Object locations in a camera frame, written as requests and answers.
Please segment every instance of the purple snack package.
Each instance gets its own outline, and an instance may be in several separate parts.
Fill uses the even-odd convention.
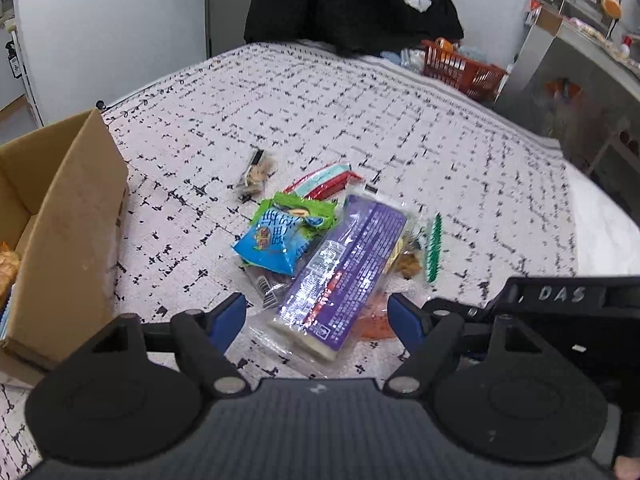
[[[398,209],[348,195],[342,221],[294,280],[274,326],[285,325],[306,346],[335,359],[406,224]]]

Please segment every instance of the blue snack package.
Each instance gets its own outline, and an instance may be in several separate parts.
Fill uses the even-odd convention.
[[[328,202],[276,193],[260,203],[251,228],[234,250],[254,266],[293,276],[313,238],[334,224],[334,208]]]

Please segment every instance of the metal screw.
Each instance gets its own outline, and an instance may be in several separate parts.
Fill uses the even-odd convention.
[[[220,377],[213,387],[221,394],[233,395],[244,390],[245,382],[240,377]]]
[[[389,381],[389,387],[398,394],[412,394],[420,388],[420,381],[413,377],[398,376]]]

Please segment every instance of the white floor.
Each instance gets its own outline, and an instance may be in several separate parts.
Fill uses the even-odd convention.
[[[0,144],[20,137],[37,128],[36,121],[27,107],[20,108],[0,122]]]

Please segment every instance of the white door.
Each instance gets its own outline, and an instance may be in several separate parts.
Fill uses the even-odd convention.
[[[45,124],[206,58],[205,0],[14,0]]]

